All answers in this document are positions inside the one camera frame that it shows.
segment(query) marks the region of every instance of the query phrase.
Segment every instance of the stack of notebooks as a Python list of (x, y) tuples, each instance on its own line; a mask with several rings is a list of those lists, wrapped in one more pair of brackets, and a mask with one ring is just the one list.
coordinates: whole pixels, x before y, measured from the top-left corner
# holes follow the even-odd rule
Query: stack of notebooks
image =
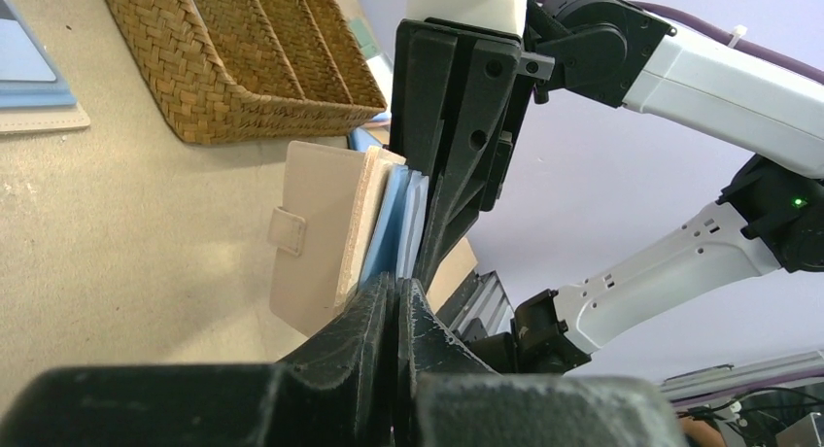
[(0, 134), (88, 125), (88, 115), (12, 1), (0, 0)]
[[(389, 271), (410, 278), (428, 195), (428, 177), (381, 145), (357, 151), (290, 143), (283, 203), (269, 230), (277, 247), (274, 314), (311, 336), (343, 312), (371, 277)], [(432, 308), (442, 305), (476, 265), (464, 239), (429, 288)]]

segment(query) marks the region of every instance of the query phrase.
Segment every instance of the beige notebook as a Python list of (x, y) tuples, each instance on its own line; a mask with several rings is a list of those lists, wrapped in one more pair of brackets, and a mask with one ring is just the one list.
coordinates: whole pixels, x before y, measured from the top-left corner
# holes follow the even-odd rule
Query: beige notebook
[(54, 109), (0, 110), (0, 134), (83, 129), (90, 124), (80, 104)]
[(364, 154), (290, 143), (283, 205), (269, 228), (278, 248), (270, 306), (304, 335), (342, 310), (352, 277), (360, 276), (389, 169), (402, 162), (381, 148)]

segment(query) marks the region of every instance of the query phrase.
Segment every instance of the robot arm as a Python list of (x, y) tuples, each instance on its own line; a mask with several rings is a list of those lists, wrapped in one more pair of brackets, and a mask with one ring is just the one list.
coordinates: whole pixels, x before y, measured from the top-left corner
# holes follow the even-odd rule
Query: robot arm
[[(524, 53), (517, 77), (509, 75), (505, 85), (500, 79), (497, 85), (488, 84), (483, 92), (486, 98), (492, 89), (511, 94), (505, 105), (492, 112), (463, 109), (474, 105), (476, 95), (481, 94), (469, 89), (485, 85), (483, 80), (494, 81), (500, 76), (499, 68), (492, 76), (490, 68), (486, 75), (472, 75), (470, 67), (465, 83), (444, 75), (440, 80), (450, 85), (445, 95), (463, 103), (460, 109), (449, 104), (437, 112), (433, 109), (430, 118), (437, 121), (429, 125), (421, 118), (424, 105), (419, 101), (429, 104), (431, 99), (413, 99), (408, 92), (427, 78), (410, 72), (424, 54), (410, 52), (416, 42), (409, 39), (413, 36), (407, 35), (401, 44), (398, 33), (399, 49), (409, 53), (399, 62), (400, 73), (396, 70), (395, 78), (400, 83), (396, 81), (395, 89), (406, 88), (407, 92), (393, 99), (398, 124), (393, 125), (391, 147), (437, 180), (426, 235), (432, 245), (439, 240), (431, 238), (443, 237), (450, 223), (460, 221), (461, 228), (456, 230), (463, 236), (474, 219), (466, 217), (467, 209), (461, 208), (473, 206), (478, 196), (488, 199), (482, 183), (488, 183), (490, 173), (497, 170), (494, 159), (491, 170), (484, 166), (483, 153), (503, 153), (508, 163), (520, 129), (515, 120), (522, 119), (526, 111), (526, 104), (519, 100), (524, 86), (528, 94), (534, 89), (536, 100), (545, 101), (547, 92), (563, 88), (604, 105), (676, 121), (757, 155), (717, 201), (658, 243), (587, 281), (540, 293), (523, 303), (515, 312), (511, 334), (471, 345), (478, 356), (507, 361), (493, 364), (501, 371), (566, 372), (587, 362), (592, 353), (625, 330), (705, 292), (779, 268), (790, 272), (824, 268), (824, 247), (817, 244), (818, 238), (824, 238), (824, 189), (817, 181), (824, 178), (824, 86), (622, 0), (545, 1), (543, 11), (565, 31), (555, 37), (546, 30), (535, 30), (539, 24), (526, 21), (530, 28), (525, 26), (521, 19), (526, 5), (527, 0), (410, 0), (409, 17), (449, 25), (445, 33), (456, 38), (453, 46), (461, 41), (466, 44), (466, 37), (475, 37), (479, 31), (486, 34), (484, 40), (516, 37), (526, 46), (526, 35), (531, 34), (534, 44), (529, 52), (550, 60), (538, 64), (534, 54)], [(434, 36), (418, 37), (420, 41)], [(434, 60), (434, 55), (428, 54), (427, 59)], [(449, 63), (453, 74), (465, 68)], [(438, 87), (437, 80), (427, 78), (427, 82)], [(513, 113), (513, 108), (520, 113)], [(407, 123), (412, 115), (416, 116), (414, 123)], [(482, 124), (489, 116), (494, 118)], [(484, 129), (474, 131), (477, 127)], [(435, 139), (429, 128), (435, 131)], [(412, 144), (409, 135), (416, 131), (421, 138)], [(475, 144), (469, 135), (479, 132), (498, 138)], [(476, 158), (466, 156), (472, 149), (462, 146), (464, 138), (479, 152)], [(447, 141), (449, 147), (443, 150), (447, 154), (436, 155), (441, 150), (432, 150), (420, 158), (415, 153), (420, 141), (433, 141), (434, 146)], [(429, 162), (433, 159), (440, 162), (439, 169)], [(478, 178), (481, 168), (487, 170), (481, 173), (487, 178)], [(494, 188), (499, 189), (503, 174), (498, 174)], [(470, 190), (473, 183), (479, 188)], [(484, 201), (477, 209), (489, 210), (493, 204), (494, 200)], [(437, 261), (437, 251), (449, 249), (448, 244), (435, 245), (441, 250), (432, 245), (425, 241), (419, 262), (422, 257)], [(426, 283), (427, 274), (419, 273)]]

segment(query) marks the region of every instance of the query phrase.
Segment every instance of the screw hole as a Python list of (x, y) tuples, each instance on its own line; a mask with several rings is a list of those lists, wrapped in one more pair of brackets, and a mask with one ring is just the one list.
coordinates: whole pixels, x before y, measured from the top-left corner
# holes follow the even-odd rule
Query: screw hole
[(481, 131), (480, 129), (472, 133), (469, 137), (469, 146), (474, 151), (480, 151), (484, 149), (484, 146), (487, 144), (487, 133)]
[(503, 73), (503, 65), (497, 60), (491, 60), (487, 63), (487, 76), (490, 78), (497, 78)]

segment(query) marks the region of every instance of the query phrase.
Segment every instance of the brown basket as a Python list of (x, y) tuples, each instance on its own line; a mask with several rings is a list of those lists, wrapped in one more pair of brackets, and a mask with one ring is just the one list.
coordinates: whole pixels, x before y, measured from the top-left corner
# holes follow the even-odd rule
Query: brown basket
[(386, 102), (335, 0), (106, 0), (184, 141), (340, 136)]

